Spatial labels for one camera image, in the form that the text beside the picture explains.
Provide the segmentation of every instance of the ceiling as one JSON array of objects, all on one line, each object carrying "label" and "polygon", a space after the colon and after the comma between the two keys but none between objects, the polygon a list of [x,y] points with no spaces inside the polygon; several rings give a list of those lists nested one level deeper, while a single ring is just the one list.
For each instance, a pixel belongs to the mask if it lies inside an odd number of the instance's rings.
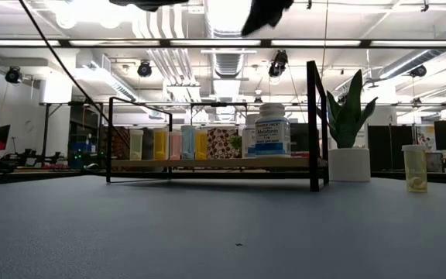
[{"label": "ceiling", "polygon": [[[132,24],[128,21],[114,29],[106,29],[97,22],[78,22],[71,29],[57,25],[56,15],[50,10],[51,2],[60,0],[27,1],[34,9],[34,16],[49,38],[135,38]],[[313,0],[312,9],[307,9],[307,1],[296,0],[275,29],[266,27],[253,33],[251,38],[290,38],[290,39],[435,39],[446,32],[446,0],[431,0],[430,8],[421,12],[423,0]],[[97,12],[91,7],[87,13]],[[205,38],[204,6],[202,0],[190,1],[183,6],[182,30],[188,38]],[[158,12],[158,25],[161,27],[161,11]],[[37,37],[38,34],[17,1],[0,1],[0,37]],[[0,56],[11,55],[11,50],[0,51]],[[348,80],[357,69],[372,69],[373,77],[377,70],[407,55],[411,50],[333,50],[328,49],[289,49],[289,67],[281,75],[279,84],[269,82],[267,70],[276,50],[258,49],[256,53],[245,56],[242,76],[244,81],[239,87],[241,99],[252,101],[255,90],[262,91],[263,101],[295,102],[297,97],[304,100],[306,91],[306,62],[316,60],[318,66],[324,65],[323,84],[333,91]],[[148,60],[145,49],[97,49],[92,50],[95,57],[104,54],[111,62],[111,71],[147,101],[161,100],[160,90],[164,77],[154,63],[150,77],[139,77],[136,69],[140,60]],[[189,49],[190,63],[201,85],[201,96],[213,94],[211,78],[211,58],[199,49]],[[408,102],[413,96],[446,87],[446,53],[426,62],[426,77],[412,79],[399,76],[378,84],[396,89],[399,101]],[[113,94],[102,83],[86,82],[86,89],[96,98]],[[446,100],[442,92],[439,102]]]}]

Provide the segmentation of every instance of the gray table surface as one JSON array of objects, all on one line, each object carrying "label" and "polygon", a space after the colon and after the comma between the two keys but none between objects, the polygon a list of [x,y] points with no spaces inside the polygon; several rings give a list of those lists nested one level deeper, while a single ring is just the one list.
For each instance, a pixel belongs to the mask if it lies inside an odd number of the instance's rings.
[{"label": "gray table surface", "polygon": [[148,185],[0,185],[0,278],[446,278],[446,184]]}]

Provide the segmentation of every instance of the black cable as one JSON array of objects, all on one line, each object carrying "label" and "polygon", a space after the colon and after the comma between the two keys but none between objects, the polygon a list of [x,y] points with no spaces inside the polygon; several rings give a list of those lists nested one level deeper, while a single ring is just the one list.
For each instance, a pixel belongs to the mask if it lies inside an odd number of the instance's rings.
[{"label": "black cable", "polygon": [[78,82],[75,80],[74,76],[69,72],[69,70],[67,69],[67,67],[65,66],[65,64],[63,63],[63,61],[61,61],[60,57],[58,56],[58,54],[56,53],[56,51],[54,50],[54,48],[51,46],[50,42],[47,40],[46,36],[44,36],[43,31],[41,30],[41,28],[39,27],[39,25],[37,24],[36,20],[34,19],[32,13],[29,11],[29,8],[27,8],[27,5],[25,4],[24,0],[19,0],[20,5],[22,6],[22,8],[25,10],[25,13],[27,14],[27,16],[29,17],[30,21],[32,22],[32,24],[34,25],[34,27],[36,27],[37,32],[39,33],[41,39],[44,41],[44,43],[46,43],[47,48],[51,51],[51,53],[53,54],[54,58],[58,61],[58,64],[63,68],[63,70],[65,71],[65,73],[67,74],[67,76],[69,77],[69,79],[72,80],[72,82],[75,84],[75,86],[77,86],[78,90],[85,96],[85,98],[91,103],[92,106],[94,106],[95,109],[98,110],[98,112],[101,114],[101,116],[106,119],[106,122],[111,125],[113,127],[113,129],[116,131],[117,134],[120,135],[120,138],[123,140],[123,143],[130,148],[130,143],[125,139],[125,137],[113,126],[113,122],[108,119],[108,117],[106,116],[106,114],[103,113],[103,111],[99,108],[98,105],[96,105],[96,103],[92,100],[91,96],[89,96],[85,90],[78,84]]}]

